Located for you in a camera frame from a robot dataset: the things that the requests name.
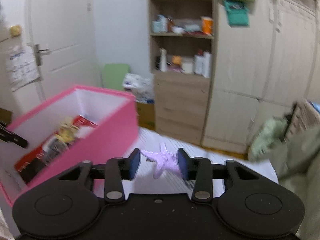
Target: wardrobe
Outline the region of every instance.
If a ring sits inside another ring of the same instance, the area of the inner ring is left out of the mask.
[[[320,102],[316,0],[249,3],[249,27],[230,27],[219,0],[211,101],[202,145],[244,153],[265,120],[294,101]]]

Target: black circular cover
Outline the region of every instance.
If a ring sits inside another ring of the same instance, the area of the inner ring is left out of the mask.
[[[234,230],[253,237],[284,236],[298,225],[304,216],[302,201],[276,183],[243,180],[218,200],[221,218]]]
[[[97,197],[74,181],[41,184],[19,197],[12,208],[18,228],[38,237],[74,234],[99,213]]]

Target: teal pouch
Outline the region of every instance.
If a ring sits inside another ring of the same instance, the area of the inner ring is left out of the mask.
[[[243,2],[224,0],[230,26],[249,26],[248,8]]]

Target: metal screw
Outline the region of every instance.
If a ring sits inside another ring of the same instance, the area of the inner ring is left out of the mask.
[[[210,193],[207,191],[198,191],[195,193],[197,199],[208,199],[210,196]]]
[[[106,196],[108,199],[119,199],[122,197],[122,193],[120,191],[110,191]]]

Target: brown box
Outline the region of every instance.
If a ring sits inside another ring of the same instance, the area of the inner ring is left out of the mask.
[[[0,108],[0,121],[5,122],[6,124],[11,123],[12,120],[12,112]]]
[[[139,126],[155,130],[155,105],[137,102]]]

